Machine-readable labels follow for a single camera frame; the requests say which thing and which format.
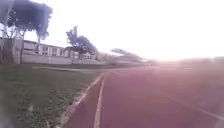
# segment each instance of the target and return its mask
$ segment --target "tree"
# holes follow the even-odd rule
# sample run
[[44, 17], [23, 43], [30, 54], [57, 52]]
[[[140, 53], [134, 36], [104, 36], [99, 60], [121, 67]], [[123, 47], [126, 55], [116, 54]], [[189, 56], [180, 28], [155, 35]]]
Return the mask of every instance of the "tree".
[[89, 41], [89, 39], [85, 36], [78, 36], [77, 34], [77, 26], [73, 29], [66, 32], [68, 43], [71, 45], [67, 47], [66, 50], [76, 51], [79, 54], [84, 54], [89, 52], [91, 54], [98, 53], [96, 47]]
[[39, 4], [29, 0], [16, 0], [13, 2], [8, 19], [0, 19], [1, 23], [7, 20], [7, 27], [10, 30], [2, 30], [7, 35], [8, 39], [5, 42], [9, 45], [8, 48], [12, 48], [12, 38], [16, 34], [24, 37], [27, 31], [36, 31], [38, 43], [40, 43], [41, 39], [45, 39], [49, 35], [47, 29], [52, 12], [52, 8], [45, 4]]

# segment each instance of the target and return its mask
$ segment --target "building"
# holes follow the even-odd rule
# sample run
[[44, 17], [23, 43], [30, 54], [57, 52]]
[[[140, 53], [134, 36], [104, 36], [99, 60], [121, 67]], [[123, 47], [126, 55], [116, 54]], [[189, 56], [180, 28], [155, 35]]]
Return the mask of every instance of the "building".
[[105, 62], [97, 61], [96, 55], [91, 55], [90, 53], [79, 54], [62, 47], [46, 44], [37, 45], [36, 42], [27, 40], [20, 40], [20, 42], [14, 44], [16, 48], [12, 51], [15, 51], [14, 58], [18, 64], [106, 64]]

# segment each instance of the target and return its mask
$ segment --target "bright sky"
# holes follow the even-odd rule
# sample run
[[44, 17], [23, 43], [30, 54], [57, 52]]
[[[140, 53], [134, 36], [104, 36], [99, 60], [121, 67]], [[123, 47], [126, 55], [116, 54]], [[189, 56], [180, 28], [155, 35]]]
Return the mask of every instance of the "bright sky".
[[159, 60], [224, 55], [223, 0], [33, 1], [54, 10], [47, 44], [67, 46], [65, 32], [77, 25], [102, 52], [122, 48]]

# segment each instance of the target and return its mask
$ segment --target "green grass field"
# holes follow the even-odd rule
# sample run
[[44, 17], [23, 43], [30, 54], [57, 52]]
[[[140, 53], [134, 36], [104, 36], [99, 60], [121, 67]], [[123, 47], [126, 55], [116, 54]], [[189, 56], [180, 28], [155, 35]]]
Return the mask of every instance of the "green grass field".
[[55, 126], [67, 106], [100, 73], [0, 65], [0, 119], [15, 128]]

